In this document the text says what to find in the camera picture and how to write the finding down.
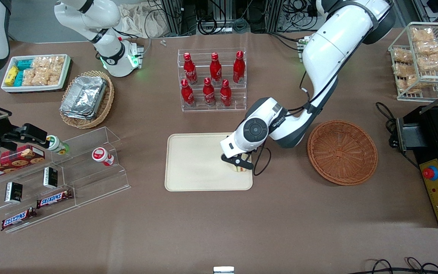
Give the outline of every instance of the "white robotic arm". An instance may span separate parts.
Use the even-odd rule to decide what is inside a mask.
[[[392,28],[395,14],[385,0],[344,0],[332,8],[329,19],[314,33],[302,58],[313,83],[313,99],[295,117],[271,97],[259,99],[245,120],[221,141],[223,160],[249,168],[242,153],[254,151],[268,137],[282,148],[297,146],[337,85],[337,73],[361,42],[371,44]]]
[[[109,73],[127,76],[139,67],[138,47],[120,41],[113,28],[120,23],[120,12],[111,0],[61,0],[55,4],[57,20],[89,40]]]

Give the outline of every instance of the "coca-cola bottle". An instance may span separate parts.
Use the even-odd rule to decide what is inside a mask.
[[[186,73],[186,78],[191,85],[197,84],[197,70],[195,68],[194,62],[192,62],[192,58],[190,57],[190,53],[184,53],[184,71]]]
[[[231,88],[229,87],[229,81],[227,79],[222,80],[221,87],[221,105],[223,107],[231,106]]]
[[[219,55],[217,55],[216,52],[212,52],[211,59],[210,70],[212,85],[220,85],[222,80],[222,66],[221,63],[219,63]]]
[[[182,79],[182,98],[184,98],[185,106],[188,108],[195,107],[195,99],[192,88],[188,85],[187,79]]]
[[[204,79],[202,92],[204,92],[205,104],[209,107],[215,106],[216,97],[214,97],[214,87],[211,85],[211,79],[209,77]]]
[[[233,81],[237,84],[244,83],[244,71],[246,65],[243,60],[244,53],[242,51],[236,52],[236,60],[233,65]]]

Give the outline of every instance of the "acrylic display stand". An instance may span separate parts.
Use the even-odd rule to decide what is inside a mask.
[[[37,200],[66,189],[70,189],[73,195],[71,199],[37,209],[38,215],[36,217],[7,227],[5,232],[9,233],[26,229],[70,210],[130,188],[126,171],[119,164],[117,151],[113,146],[113,143],[119,140],[107,127],[99,128],[64,141],[70,147],[70,151],[66,155],[60,156],[45,151],[46,157],[50,158],[50,161],[0,176],[1,220],[24,212],[29,207],[36,208]],[[91,153],[96,147],[104,147],[114,156],[113,165],[105,166],[92,159]],[[43,186],[43,169],[45,167],[52,167],[58,171],[59,185],[55,190]],[[4,202],[7,182],[16,182],[23,185],[21,203],[10,204]]]
[[[233,64],[236,60],[236,52],[240,50],[244,52],[244,63],[246,65],[246,69],[244,72],[244,83],[237,84],[233,82]],[[181,85],[180,81],[186,78],[186,74],[184,72],[184,53],[190,53],[192,57],[192,61],[194,62],[197,70],[198,81],[196,85],[190,85],[193,90],[194,99],[196,101],[195,107],[186,107],[184,104],[184,99],[181,97]],[[211,64],[211,53],[217,52],[219,55],[219,62],[222,65],[222,79],[229,80],[229,87],[231,87],[232,91],[232,99],[230,107],[222,107],[221,106],[221,85],[214,85],[214,95],[216,97],[216,104],[212,107],[209,107],[205,104],[204,94],[202,92],[202,88],[204,87],[204,78],[211,76],[209,66]],[[246,83],[247,83],[247,52],[245,48],[227,48],[227,49],[188,49],[188,50],[179,50],[177,64],[178,64],[178,73],[179,73],[179,96],[182,111],[190,112],[190,111],[240,111],[246,110]]]

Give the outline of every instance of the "small black box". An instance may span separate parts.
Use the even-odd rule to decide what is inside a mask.
[[[43,174],[43,186],[51,189],[56,189],[58,180],[59,172],[51,167],[46,167]]]
[[[23,185],[9,182],[6,184],[6,203],[20,203],[21,196],[23,195]]]

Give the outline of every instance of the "wire basket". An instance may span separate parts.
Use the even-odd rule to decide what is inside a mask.
[[[409,81],[410,85],[402,85],[404,78],[394,73],[398,91],[397,99],[404,101],[433,102],[438,99],[438,69],[431,71],[421,71],[421,69],[419,69],[417,61],[424,56],[414,50],[414,42],[409,34],[413,28],[430,28],[433,31],[434,40],[438,40],[438,23],[411,22],[388,47],[393,67],[395,67],[396,64],[400,64],[395,61],[395,52],[397,49],[409,50],[412,55],[412,63],[414,64],[413,69],[415,73],[412,76],[414,77],[412,81]]]
[[[332,120],[318,125],[307,146],[315,170],[335,184],[366,182],[378,165],[378,151],[371,137],[347,121]]]
[[[108,82],[108,84],[106,85],[105,94],[102,98],[101,105],[99,106],[99,110],[97,112],[97,116],[95,119],[84,120],[84,119],[70,118],[63,115],[63,113],[60,113],[60,116],[62,117],[62,119],[67,125],[80,129],[88,129],[88,128],[93,128],[99,125],[100,123],[102,123],[106,118],[106,116],[109,114],[109,111],[111,110],[111,105],[113,104],[113,100],[114,100],[114,87],[113,87],[113,83],[111,82],[111,79],[105,73],[101,71],[94,71],[94,70],[89,72],[84,72],[81,75],[74,78],[74,80],[72,80],[72,82],[67,86],[67,89],[65,90],[64,96],[62,98],[62,102],[65,100],[65,97],[67,96],[68,91],[70,90],[70,87],[74,83],[75,79],[77,79],[80,76],[91,76],[91,77],[98,76],[105,79]]]

